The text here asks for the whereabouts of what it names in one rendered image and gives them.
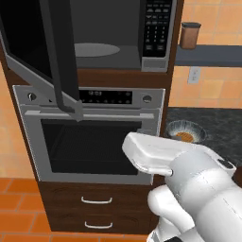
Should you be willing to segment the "oven door with window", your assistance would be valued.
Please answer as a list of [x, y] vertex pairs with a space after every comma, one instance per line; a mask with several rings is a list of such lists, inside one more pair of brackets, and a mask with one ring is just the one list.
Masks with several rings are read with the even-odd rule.
[[78, 122], [54, 108], [26, 108], [22, 118], [39, 181], [152, 184], [122, 145], [130, 132], [159, 135], [158, 109], [86, 109]]

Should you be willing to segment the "grey microwave turntable plate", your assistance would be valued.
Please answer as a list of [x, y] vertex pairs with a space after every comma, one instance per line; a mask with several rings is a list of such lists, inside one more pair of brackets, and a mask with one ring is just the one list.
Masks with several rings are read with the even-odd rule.
[[120, 51], [120, 48], [105, 43], [76, 43], [75, 53], [77, 57], [81, 58], [95, 58], [105, 57], [116, 54]]

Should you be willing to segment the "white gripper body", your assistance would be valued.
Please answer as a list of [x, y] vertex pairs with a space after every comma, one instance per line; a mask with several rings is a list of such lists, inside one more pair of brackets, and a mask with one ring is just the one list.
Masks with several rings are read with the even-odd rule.
[[130, 132], [122, 149], [139, 171], [144, 173], [171, 173], [170, 163], [190, 149], [188, 143], [157, 136]]

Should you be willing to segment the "dark grey wall shelf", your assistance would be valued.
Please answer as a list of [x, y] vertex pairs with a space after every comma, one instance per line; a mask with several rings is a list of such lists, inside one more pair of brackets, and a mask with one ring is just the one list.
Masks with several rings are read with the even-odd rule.
[[198, 45], [188, 50], [177, 48], [178, 66], [242, 67], [242, 45]]

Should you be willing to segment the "dark brown wooden cabinet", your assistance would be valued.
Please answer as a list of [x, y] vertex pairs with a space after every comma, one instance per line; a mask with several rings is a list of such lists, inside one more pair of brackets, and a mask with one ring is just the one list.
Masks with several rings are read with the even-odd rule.
[[[175, 22], [174, 22], [174, 28], [173, 28], [173, 35], [172, 35], [172, 42], [171, 42], [171, 48], [170, 48], [170, 57], [169, 57], [169, 63], [168, 68], [165, 72], [142, 72], [140, 70], [126, 70], [126, 69], [101, 69], [101, 68], [79, 68], [77, 66], [78, 71], [78, 91], [81, 87], [101, 87], [101, 88], [138, 88], [138, 89], [164, 89], [165, 90], [165, 96], [164, 96], [164, 105], [163, 105], [163, 114], [162, 114], [162, 123], [161, 123], [161, 129], [160, 129], [160, 135], [164, 133], [164, 126], [166, 121], [166, 112], [167, 112], [167, 106], [170, 96], [170, 89], [171, 89], [171, 82], [172, 82], [172, 76], [173, 76], [173, 70], [174, 70], [174, 62], [176, 57], [176, 51], [177, 51], [177, 42], [179, 37], [179, 30], [180, 30], [180, 23], [182, 18], [182, 9], [183, 9], [183, 2], [184, 0], [178, 0], [178, 4], [176, 7], [176, 15], [175, 15]], [[30, 163], [32, 166], [32, 170], [34, 172], [34, 177], [36, 179], [36, 182], [39, 187], [39, 183], [41, 181], [37, 180], [37, 174], [34, 167], [34, 163], [32, 160], [31, 152], [29, 149], [29, 145], [26, 139], [26, 133], [23, 126], [23, 122], [19, 113], [18, 105], [15, 100], [15, 95], [13, 92], [13, 87], [15, 85], [24, 85], [24, 86], [31, 86], [26, 81], [24, 81], [20, 76], [18, 76], [15, 72], [10, 70], [8, 68], [7, 60], [5, 57], [4, 48], [2, 46], [1, 37], [0, 37], [0, 60], [3, 63], [4, 72], [7, 77], [7, 84], [9, 87], [9, 92], [11, 99], [13, 101], [14, 109], [16, 111], [18, 123], [20, 125], [21, 132], [23, 134], [24, 142], [26, 145], [26, 150], [28, 153], [28, 157], [30, 159]], [[156, 184], [156, 177], [153, 175], [150, 175], [153, 177], [153, 182], [151, 185], [151, 189]], [[78, 213], [104, 213], [103, 211], [80, 211], [79, 209], [67, 209], [67, 208], [50, 208], [47, 207], [45, 204], [43, 204], [46, 216], [49, 213], [57, 212], [78, 212]], [[105, 213], [105, 214], [120, 214], [120, 213], [137, 213], [137, 214], [151, 214], [147, 207], [147, 211], [114, 211], [111, 213]]]

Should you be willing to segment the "black microwave oven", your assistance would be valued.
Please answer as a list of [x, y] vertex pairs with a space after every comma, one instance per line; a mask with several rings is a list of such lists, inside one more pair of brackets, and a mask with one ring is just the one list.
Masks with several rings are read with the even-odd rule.
[[116, 54], [77, 57], [79, 68], [165, 72], [178, 0], [70, 0], [76, 43], [105, 43]]

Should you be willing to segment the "white wall outlet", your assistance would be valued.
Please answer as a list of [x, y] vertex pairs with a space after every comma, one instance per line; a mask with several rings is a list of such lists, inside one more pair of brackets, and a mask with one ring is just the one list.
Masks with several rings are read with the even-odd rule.
[[189, 84], [197, 84], [200, 77], [200, 68], [198, 66], [191, 66], [189, 70], [188, 80]]

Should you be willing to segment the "grey bowl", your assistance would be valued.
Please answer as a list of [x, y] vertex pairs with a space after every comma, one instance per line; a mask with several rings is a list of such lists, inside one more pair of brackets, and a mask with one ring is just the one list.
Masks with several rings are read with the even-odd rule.
[[203, 142], [207, 137], [205, 129], [201, 127], [199, 124], [191, 121], [177, 120], [170, 122], [166, 126], [165, 135], [168, 138], [181, 141], [181, 139], [176, 136], [178, 132], [189, 132], [194, 138], [194, 141], [192, 143], [195, 144]]

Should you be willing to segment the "brown waffle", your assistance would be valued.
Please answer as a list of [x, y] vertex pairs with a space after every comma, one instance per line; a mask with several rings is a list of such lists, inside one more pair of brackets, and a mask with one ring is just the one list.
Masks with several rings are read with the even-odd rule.
[[194, 141], [193, 136], [189, 132], [178, 132], [176, 136], [184, 142], [192, 143]]

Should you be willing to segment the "stainless steel oven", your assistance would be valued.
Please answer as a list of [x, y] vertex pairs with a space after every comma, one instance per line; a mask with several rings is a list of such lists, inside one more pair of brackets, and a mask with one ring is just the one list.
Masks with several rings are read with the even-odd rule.
[[[15, 85], [13, 87], [15, 100], [18, 105], [19, 113], [22, 118], [22, 110], [30, 108], [54, 108], [61, 111], [57, 104], [44, 97], [38, 91], [30, 86]], [[29, 93], [37, 96], [34, 101], [27, 97]], [[150, 95], [150, 103], [143, 101], [144, 95]], [[139, 109], [158, 109], [162, 123], [164, 89], [138, 89], [138, 88], [97, 88], [81, 87], [79, 89], [80, 100], [82, 101], [83, 116], [86, 109], [110, 109], [110, 110], [139, 110]]]

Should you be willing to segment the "black microwave door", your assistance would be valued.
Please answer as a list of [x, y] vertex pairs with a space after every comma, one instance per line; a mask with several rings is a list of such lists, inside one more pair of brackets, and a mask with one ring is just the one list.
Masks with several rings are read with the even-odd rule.
[[8, 68], [57, 104], [40, 1], [0, 0], [0, 37]]

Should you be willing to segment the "dark brown drawer front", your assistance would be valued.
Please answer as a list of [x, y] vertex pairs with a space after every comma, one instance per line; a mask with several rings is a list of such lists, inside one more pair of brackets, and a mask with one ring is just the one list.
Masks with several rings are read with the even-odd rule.
[[[54, 232], [148, 234], [151, 214], [53, 212], [47, 218]], [[109, 225], [112, 222], [113, 226], [108, 230], [89, 229], [84, 226], [85, 221], [91, 225]]]
[[[147, 194], [151, 186], [127, 184], [96, 184], [74, 182], [40, 182], [43, 203], [50, 208], [79, 209], [80, 211], [147, 211]], [[108, 200], [110, 204], [86, 204], [88, 200]]]

